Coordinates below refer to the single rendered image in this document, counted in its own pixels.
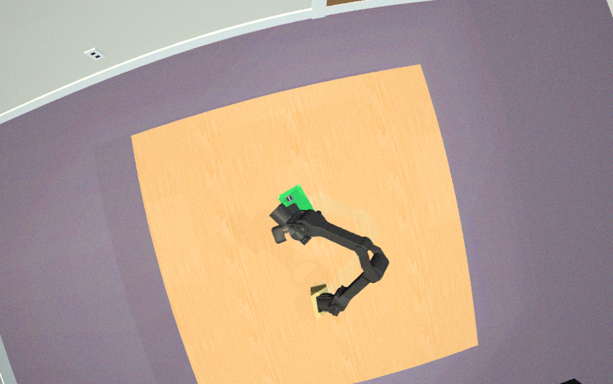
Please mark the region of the green circuit board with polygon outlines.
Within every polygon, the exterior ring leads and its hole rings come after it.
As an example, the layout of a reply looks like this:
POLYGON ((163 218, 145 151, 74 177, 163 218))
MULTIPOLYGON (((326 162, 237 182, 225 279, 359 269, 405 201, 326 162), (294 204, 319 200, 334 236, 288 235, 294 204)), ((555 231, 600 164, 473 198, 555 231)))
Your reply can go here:
POLYGON ((314 210, 299 184, 279 195, 277 198, 279 199, 280 203, 283 203, 286 207, 292 203, 296 203, 300 210, 314 210))

